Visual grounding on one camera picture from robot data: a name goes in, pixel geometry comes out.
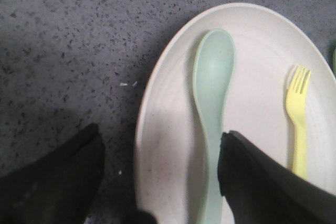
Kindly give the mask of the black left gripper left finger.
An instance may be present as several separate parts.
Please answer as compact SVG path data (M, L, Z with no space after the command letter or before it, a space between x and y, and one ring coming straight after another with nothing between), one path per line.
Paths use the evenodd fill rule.
M43 158L1 177L1 223L84 223L104 175L90 124Z

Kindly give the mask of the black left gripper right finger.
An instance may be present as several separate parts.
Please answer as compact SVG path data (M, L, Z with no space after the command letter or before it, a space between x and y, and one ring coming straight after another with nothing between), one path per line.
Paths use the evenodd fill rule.
M222 135L218 181L235 223L335 223L335 195L284 168L237 131Z

